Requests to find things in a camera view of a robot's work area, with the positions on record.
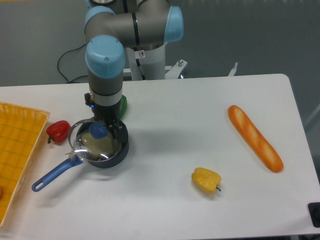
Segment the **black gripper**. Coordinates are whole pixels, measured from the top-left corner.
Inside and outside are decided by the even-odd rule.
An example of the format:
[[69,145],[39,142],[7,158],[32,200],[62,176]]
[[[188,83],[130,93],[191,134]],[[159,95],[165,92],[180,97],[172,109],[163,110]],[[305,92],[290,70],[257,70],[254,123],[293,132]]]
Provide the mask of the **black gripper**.
[[93,112],[94,119],[104,121],[109,134],[117,140],[125,140],[125,128],[119,115],[121,111],[122,99],[115,104],[104,106],[99,105],[92,100],[92,95],[88,92],[84,94],[85,104],[89,106]]

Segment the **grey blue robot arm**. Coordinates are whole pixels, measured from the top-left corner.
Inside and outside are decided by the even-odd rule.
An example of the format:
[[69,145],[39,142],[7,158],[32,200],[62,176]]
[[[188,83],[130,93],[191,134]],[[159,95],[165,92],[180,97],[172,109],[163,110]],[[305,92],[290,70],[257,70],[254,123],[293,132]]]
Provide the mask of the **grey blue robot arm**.
[[90,0],[84,21],[85,62],[94,117],[120,142],[128,137],[119,113],[123,70],[129,61],[134,80],[165,78],[165,46],[184,35],[183,14],[167,0]]

